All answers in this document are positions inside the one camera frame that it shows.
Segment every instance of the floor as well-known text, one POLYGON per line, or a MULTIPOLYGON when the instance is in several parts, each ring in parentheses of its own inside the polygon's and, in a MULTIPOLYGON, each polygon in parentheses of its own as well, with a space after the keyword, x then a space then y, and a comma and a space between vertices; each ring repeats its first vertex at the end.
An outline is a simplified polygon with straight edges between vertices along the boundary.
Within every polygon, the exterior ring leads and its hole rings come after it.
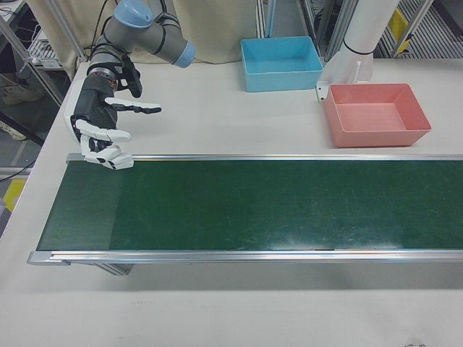
MULTIPOLYGON (((66 74, 64 72, 49 72, 48 74, 56 86, 65 93, 69 87, 69 79, 66 74)), ((31 77, 29 83, 37 85, 38 82, 31 77)), ((46 138, 58 110, 59 107, 48 95, 33 103, 21 103, 14 106, 5 105, 0 98, 1 112, 11 116, 42 139, 46 138)), ((33 163, 40 151, 41 146, 33 141, 15 141, 9 134, 0 131, 0 198, 5 195, 11 183, 11 179, 2 180, 33 163)), ((15 178, 27 178, 28 171, 15 178)))

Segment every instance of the green conveyor belt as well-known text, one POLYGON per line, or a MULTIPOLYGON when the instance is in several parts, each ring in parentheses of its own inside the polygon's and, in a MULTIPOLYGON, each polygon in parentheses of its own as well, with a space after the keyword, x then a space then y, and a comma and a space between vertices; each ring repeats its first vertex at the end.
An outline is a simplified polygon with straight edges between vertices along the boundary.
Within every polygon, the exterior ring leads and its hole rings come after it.
POLYGON ((463 249, 463 162, 71 161, 37 250, 463 249))

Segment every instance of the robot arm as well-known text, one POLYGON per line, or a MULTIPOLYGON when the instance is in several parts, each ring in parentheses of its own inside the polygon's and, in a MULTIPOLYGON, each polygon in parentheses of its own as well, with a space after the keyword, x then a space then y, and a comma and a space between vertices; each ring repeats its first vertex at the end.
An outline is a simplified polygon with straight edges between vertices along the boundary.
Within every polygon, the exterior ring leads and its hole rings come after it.
POLYGON ((130 134, 116 128, 118 111, 156 113, 157 104, 137 103, 114 97, 128 89, 142 94, 140 73, 130 60, 135 47, 150 52, 178 67, 188 67, 195 47, 182 36, 172 0, 122 0, 114 10, 90 57, 87 77, 74 88, 80 94, 65 112, 67 123, 80 142, 84 159, 108 168, 133 166, 132 156, 123 153, 118 141, 130 141, 130 134))

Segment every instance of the white tabletop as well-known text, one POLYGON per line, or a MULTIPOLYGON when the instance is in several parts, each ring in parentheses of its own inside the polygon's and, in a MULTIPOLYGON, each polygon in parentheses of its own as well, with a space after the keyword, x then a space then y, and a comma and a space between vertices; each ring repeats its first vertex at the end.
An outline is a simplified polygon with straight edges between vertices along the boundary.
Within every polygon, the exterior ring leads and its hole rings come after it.
MULTIPOLYGON (((461 60, 375 61, 373 81, 408 82, 433 130, 412 147, 363 150, 334 148, 314 90, 246 93, 238 63, 138 69, 141 101, 160 103, 163 111, 121 114, 119 128, 133 137, 122 147, 131 153, 463 153, 461 60)), ((26 265, 67 153, 77 151, 60 111, 0 239, 0 346, 390 347, 463 340, 460 264, 137 265, 124 278, 84 265, 26 265)))

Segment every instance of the shoe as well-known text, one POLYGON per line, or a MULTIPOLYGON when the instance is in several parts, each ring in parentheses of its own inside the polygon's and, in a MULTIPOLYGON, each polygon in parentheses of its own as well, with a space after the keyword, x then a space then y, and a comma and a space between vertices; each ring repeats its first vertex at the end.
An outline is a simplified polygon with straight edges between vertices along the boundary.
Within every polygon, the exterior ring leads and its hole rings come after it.
POLYGON ((3 87, 3 102, 5 105, 17 105, 23 101, 30 103, 40 100, 45 95, 43 89, 30 89, 22 85, 3 87))
POLYGON ((12 137, 13 140, 24 141, 27 139, 26 136, 24 136, 17 130, 14 130, 13 128, 10 127, 10 125, 7 125, 2 121, 0 121, 0 129, 3 130, 4 132, 7 132, 12 137))

